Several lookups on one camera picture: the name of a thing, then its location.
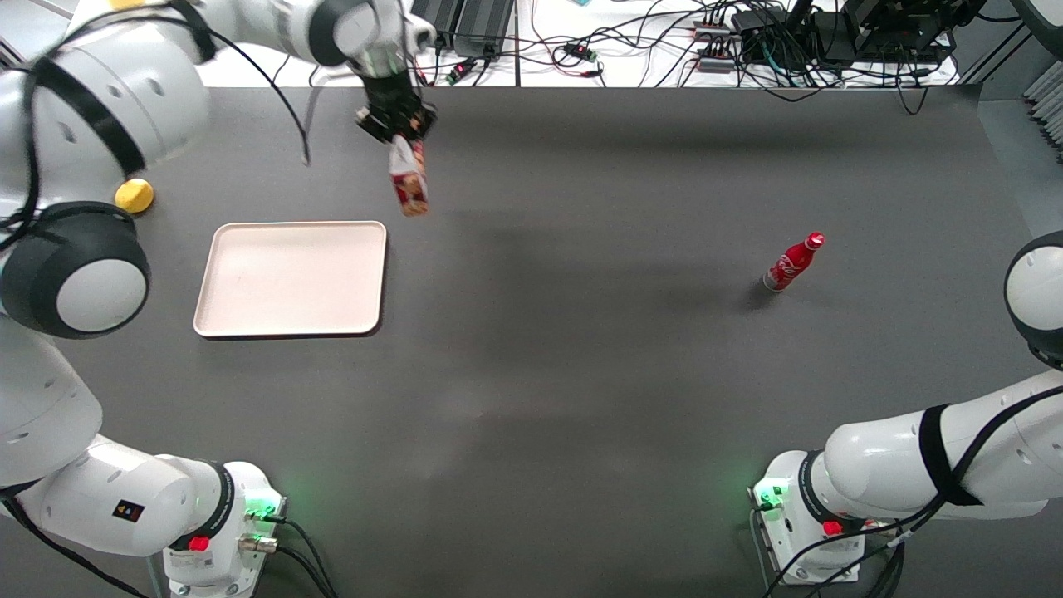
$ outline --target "electronic device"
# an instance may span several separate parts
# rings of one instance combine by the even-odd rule
[[[439,32],[443,48],[454,49],[454,31],[465,0],[414,0],[410,13],[432,23]]]
[[[502,52],[513,0],[465,0],[454,36],[459,56],[490,57]]]
[[[968,24],[985,0],[848,0],[841,12],[812,12],[811,0],[791,10],[758,7],[737,13],[731,25],[746,62],[802,71],[844,68],[858,61],[942,63],[956,46],[951,32]]]

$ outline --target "coca-cola bottle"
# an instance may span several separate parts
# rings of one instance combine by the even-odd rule
[[[764,286],[776,292],[789,286],[797,274],[805,271],[812,262],[815,251],[823,246],[824,240],[826,238],[823,233],[815,232],[808,235],[804,242],[787,249],[787,252],[780,255],[775,264],[764,273]]]

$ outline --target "dark gray tabletop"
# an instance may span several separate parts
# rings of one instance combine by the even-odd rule
[[[322,93],[308,169],[268,90],[213,95],[209,137],[148,176],[148,307],[62,346],[104,434],[265,469],[344,598],[756,598],[745,486],[775,455],[1039,371],[1001,296],[1029,232],[969,90],[917,118],[875,91],[441,90],[416,219],[360,91]],[[198,338],[214,230],[302,219],[388,226],[378,331]],[[897,596],[1056,595],[1061,524],[934,523]],[[118,595],[11,524],[0,545],[3,596]],[[274,559],[258,596],[311,594]]]

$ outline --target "white tray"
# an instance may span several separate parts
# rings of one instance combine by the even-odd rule
[[[192,328],[202,337],[364,335],[381,318],[387,228],[240,222],[214,233]]]

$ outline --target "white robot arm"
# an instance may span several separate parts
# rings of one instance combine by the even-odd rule
[[[0,513],[96,550],[164,551],[181,596],[250,596],[274,528],[254,515],[280,513],[282,496],[248,463],[99,435],[100,404],[51,338],[107,335],[144,306],[148,258],[109,200],[206,127],[195,64],[217,38],[351,63],[369,98],[360,124],[390,140],[434,120],[405,55],[435,32],[399,0],[174,0],[85,32],[0,73]]]
[[[832,578],[864,553],[864,536],[850,534],[938,499],[943,518],[1002,519],[1063,496],[1063,232],[1019,250],[1005,298],[1030,352],[1053,370],[965,404],[847,424],[824,450],[784,452],[767,466],[750,497],[783,583]],[[1002,426],[955,476],[995,420]],[[809,549],[831,536],[840,540]],[[858,570],[839,581],[856,581]]]

